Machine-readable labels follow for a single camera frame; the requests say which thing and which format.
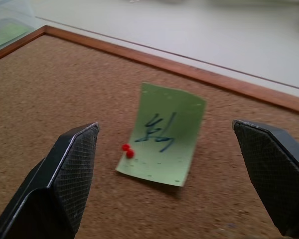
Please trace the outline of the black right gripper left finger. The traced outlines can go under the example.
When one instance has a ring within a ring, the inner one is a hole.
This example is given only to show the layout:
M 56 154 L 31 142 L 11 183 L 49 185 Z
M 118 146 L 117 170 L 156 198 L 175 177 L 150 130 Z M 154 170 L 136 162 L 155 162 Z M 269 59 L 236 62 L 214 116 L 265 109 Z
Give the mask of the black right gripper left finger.
M 89 196 L 99 125 L 59 136 L 2 214 L 0 239 L 74 239 Z

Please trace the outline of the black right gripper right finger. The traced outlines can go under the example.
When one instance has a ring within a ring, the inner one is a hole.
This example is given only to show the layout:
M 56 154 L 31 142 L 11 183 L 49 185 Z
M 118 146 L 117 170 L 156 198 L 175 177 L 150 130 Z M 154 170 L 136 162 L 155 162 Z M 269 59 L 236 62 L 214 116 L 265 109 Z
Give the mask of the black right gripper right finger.
M 283 236 L 299 237 L 299 143 L 264 123 L 235 119 L 232 129 L 272 222 Z

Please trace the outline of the green sticky note with writing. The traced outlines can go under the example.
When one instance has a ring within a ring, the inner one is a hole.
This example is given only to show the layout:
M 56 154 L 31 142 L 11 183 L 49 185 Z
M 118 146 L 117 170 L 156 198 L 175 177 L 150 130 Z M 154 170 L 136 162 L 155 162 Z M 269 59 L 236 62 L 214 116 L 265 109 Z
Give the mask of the green sticky note with writing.
M 206 109 L 189 92 L 143 83 L 137 119 L 116 171 L 132 177 L 182 187 L 186 182 Z

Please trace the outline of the green note in clear box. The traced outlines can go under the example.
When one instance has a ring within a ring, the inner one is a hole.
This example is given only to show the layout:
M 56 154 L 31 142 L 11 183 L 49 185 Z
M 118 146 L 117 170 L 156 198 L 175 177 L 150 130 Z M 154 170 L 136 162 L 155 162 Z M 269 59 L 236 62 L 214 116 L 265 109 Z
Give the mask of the green note in clear box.
M 0 19 L 0 46 L 30 32 L 33 27 L 14 18 Z

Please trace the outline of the clear plastic box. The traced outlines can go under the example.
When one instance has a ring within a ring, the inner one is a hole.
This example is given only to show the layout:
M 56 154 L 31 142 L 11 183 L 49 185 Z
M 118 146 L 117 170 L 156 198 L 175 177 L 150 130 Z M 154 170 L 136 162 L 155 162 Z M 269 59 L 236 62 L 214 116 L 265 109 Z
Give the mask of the clear plastic box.
M 41 26 L 30 0 L 0 0 L 0 50 Z

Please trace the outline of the red pushpin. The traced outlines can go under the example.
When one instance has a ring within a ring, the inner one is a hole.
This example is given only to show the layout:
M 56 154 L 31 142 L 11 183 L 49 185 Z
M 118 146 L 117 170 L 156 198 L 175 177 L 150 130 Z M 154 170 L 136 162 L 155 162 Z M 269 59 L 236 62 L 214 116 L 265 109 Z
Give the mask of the red pushpin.
M 124 152 L 125 157 L 127 159 L 132 159 L 135 155 L 134 150 L 131 148 L 131 146 L 129 144 L 123 144 L 122 151 Z

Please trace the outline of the cork board with wooden frame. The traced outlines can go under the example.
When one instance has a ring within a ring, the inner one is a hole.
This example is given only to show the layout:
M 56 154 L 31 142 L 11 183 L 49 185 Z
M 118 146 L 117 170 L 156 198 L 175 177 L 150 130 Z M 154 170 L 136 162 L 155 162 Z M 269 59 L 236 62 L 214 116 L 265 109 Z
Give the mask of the cork board with wooden frame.
M 181 188 L 115 170 L 143 82 L 207 101 Z M 0 60 L 0 214 L 59 135 L 98 122 L 93 185 L 77 239 L 282 239 L 249 180 L 234 119 L 283 128 L 299 142 L 299 114 L 41 36 Z

